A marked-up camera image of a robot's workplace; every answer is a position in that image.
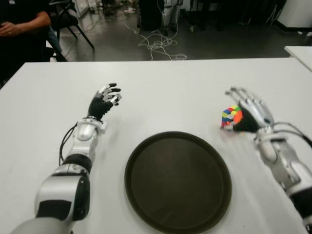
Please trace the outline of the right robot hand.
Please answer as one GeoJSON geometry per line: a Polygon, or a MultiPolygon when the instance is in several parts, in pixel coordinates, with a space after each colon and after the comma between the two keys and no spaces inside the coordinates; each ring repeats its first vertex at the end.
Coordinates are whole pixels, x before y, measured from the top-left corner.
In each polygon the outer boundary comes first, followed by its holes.
{"type": "Polygon", "coordinates": [[[256,133],[259,129],[270,127],[274,118],[261,98],[243,87],[232,86],[225,95],[233,99],[242,111],[242,119],[237,124],[223,126],[230,132],[256,133]]]}

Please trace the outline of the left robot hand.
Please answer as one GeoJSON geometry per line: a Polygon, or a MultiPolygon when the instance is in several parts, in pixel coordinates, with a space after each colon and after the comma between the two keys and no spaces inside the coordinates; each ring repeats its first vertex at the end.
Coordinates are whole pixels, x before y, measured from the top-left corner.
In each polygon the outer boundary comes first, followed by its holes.
{"type": "Polygon", "coordinates": [[[103,116],[110,111],[113,106],[119,105],[121,100],[121,89],[116,83],[109,83],[100,88],[91,100],[87,117],[101,121],[103,116]]]}

